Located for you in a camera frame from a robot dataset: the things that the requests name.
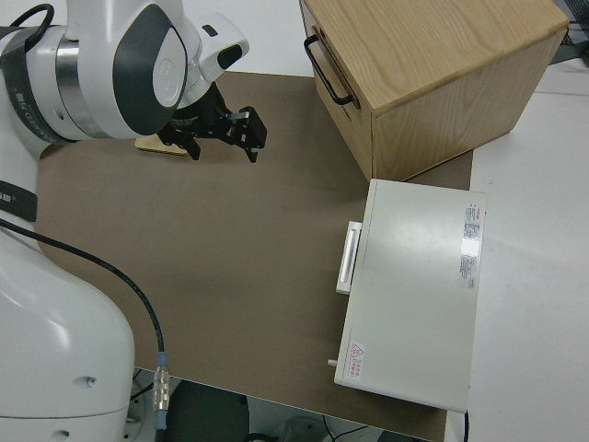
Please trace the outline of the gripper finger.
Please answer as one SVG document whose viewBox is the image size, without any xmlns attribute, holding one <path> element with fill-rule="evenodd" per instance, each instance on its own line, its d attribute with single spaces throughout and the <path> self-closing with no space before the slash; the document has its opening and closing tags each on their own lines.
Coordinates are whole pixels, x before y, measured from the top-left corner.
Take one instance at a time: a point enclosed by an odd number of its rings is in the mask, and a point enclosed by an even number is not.
<svg viewBox="0 0 589 442">
<path fill-rule="evenodd" d="M 253 107 L 247 106 L 237 113 L 229 113 L 227 118 L 230 121 L 230 145 L 243 149 L 249 162 L 256 163 L 268 133 L 261 117 Z"/>
<path fill-rule="evenodd" d="M 186 151 L 193 160 L 199 160 L 201 149 L 190 132 L 183 132 L 167 123 L 159 132 L 158 138 L 164 145 L 175 145 Z"/>
</svg>

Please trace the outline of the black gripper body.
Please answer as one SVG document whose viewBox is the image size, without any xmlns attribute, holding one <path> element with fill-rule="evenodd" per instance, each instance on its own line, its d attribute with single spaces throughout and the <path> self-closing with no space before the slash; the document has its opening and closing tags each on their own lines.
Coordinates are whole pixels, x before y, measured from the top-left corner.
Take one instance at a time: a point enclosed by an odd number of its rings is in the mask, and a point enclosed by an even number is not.
<svg viewBox="0 0 589 442">
<path fill-rule="evenodd" d="M 170 123 L 174 128 L 199 138 L 231 140 L 232 114 L 218 86 L 210 86 L 191 105 L 177 108 Z"/>
</svg>

